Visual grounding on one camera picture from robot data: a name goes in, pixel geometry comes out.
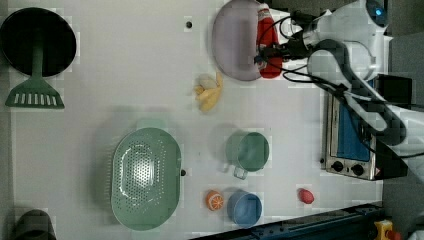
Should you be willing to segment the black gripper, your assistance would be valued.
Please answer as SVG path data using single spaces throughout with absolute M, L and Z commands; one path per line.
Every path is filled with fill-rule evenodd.
M 310 56 L 310 50 L 302 39 L 290 39 L 277 47 L 258 47 L 257 54 L 261 57 L 279 57 L 287 60 L 299 60 Z

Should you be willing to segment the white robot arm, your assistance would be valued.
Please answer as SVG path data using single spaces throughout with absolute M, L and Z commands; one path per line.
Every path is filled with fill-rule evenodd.
M 379 50 L 388 27 L 384 7 L 377 0 L 356 0 L 318 17 L 290 17 L 301 30 L 283 44 L 260 43 L 255 61 L 306 59 L 309 81 L 336 98 L 365 132 L 422 179 L 423 113 L 386 100 L 368 84 L 384 61 Z

